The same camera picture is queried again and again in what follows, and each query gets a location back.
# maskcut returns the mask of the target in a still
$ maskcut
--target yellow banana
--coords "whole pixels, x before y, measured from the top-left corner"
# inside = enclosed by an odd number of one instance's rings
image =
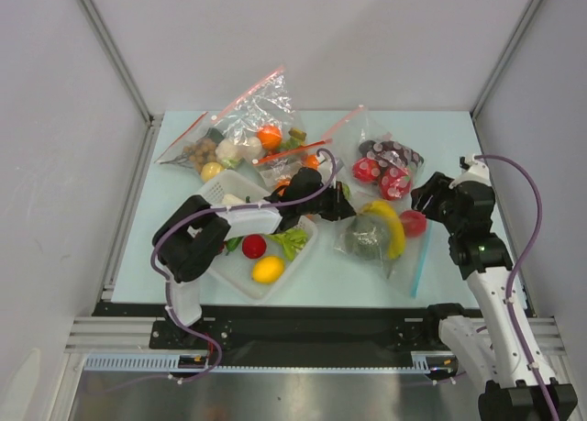
[[[369,213],[381,216],[392,232],[392,241],[387,249],[389,259],[399,258],[405,250],[405,233],[402,221],[395,213],[395,210],[382,199],[376,199],[370,204],[366,204],[360,210],[361,213]]]

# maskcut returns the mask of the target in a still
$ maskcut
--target wall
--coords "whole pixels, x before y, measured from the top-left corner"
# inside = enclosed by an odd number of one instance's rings
[[[470,110],[528,0],[95,0],[151,111],[285,63],[297,105]]]
[[[586,21],[587,0],[546,0],[479,119],[485,151],[517,159],[542,192],[545,217],[525,279],[540,314],[556,317],[578,395],[587,394]],[[524,243],[532,194],[515,171],[492,170],[514,239]]]
[[[27,419],[39,420],[72,318],[97,294],[145,126],[75,0],[0,0],[0,16],[0,404],[38,348]]]

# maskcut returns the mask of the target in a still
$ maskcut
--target plastic basket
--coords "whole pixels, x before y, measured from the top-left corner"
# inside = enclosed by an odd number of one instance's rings
[[[225,194],[233,194],[240,199],[245,199],[249,196],[252,203],[261,200],[269,194],[265,189],[252,183],[235,171],[223,171],[219,173],[212,180],[204,184],[197,193],[212,205],[220,205]],[[253,281],[250,274],[257,261],[251,260],[242,254],[240,246],[229,255],[223,252],[216,256],[207,272],[216,277],[220,282],[233,288],[251,303],[255,305],[265,303],[272,294],[282,288],[286,282],[290,281],[290,278],[299,270],[299,266],[316,242],[318,229],[314,222],[302,216],[300,222],[295,227],[303,229],[308,234],[308,241],[292,261],[288,261],[283,256],[283,249],[279,244],[270,239],[265,239],[267,242],[265,255],[277,255],[285,260],[285,271],[276,282],[265,284]]]

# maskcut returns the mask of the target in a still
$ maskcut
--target plastic bag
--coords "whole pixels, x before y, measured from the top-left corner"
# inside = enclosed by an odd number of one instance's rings
[[[328,141],[318,141],[317,143],[301,146],[296,149],[286,150],[276,153],[260,160],[253,160],[252,164],[265,185],[270,189],[289,184],[292,177],[302,167],[311,167],[323,174],[330,176],[331,164],[326,157],[316,155],[318,148],[328,144]]]
[[[429,238],[426,218],[412,210],[398,214],[388,202],[361,193],[352,202],[357,215],[338,223],[334,248],[415,297]]]
[[[226,155],[224,149],[231,146],[232,143],[227,143],[222,133],[212,127],[212,117],[205,112],[155,162],[194,169],[207,182],[229,167],[223,153]]]
[[[213,116],[214,127],[235,146],[231,167],[303,145],[305,132],[278,68]]]
[[[373,192],[393,201],[407,196],[424,165],[419,153],[396,140],[360,105],[344,116],[322,139],[333,148],[353,178],[373,186]]]

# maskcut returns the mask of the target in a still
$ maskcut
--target light blue tabletop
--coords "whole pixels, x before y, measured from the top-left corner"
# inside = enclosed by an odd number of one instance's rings
[[[116,278],[113,302],[164,303],[163,279],[150,267],[151,239],[183,201],[201,187],[202,182],[195,172],[152,162],[200,114],[167,112],[163,118]],[[308,140],[319,139],[346,114],[346,111],[303,112]],[[459,157],[480,152],[467,112],[371,111],[371,115],[400,142],[425,157],[426,165],[416,185],[424,183],[436,171],[453,177],[459,175]],[[260,177],[248,165],[241,165],[238,171],[263,186]],[[493,221],[493,231],[505,240],[504,225],[497,209]],[[465,307],[478,307],[467,284],[460,278],[458,268],[450,260],[449,235],[440,224],[432,224],[416,298],[397,288],[380,272],[365,270],[360,262],[335,252],[335,225],[320,221],[318,229],[316,247],[311,250],[308,259],[270,297],[266,305],[400,308],[456,302]],[[201,303],[249,305],[244,298],[211,276],[201,278]]]

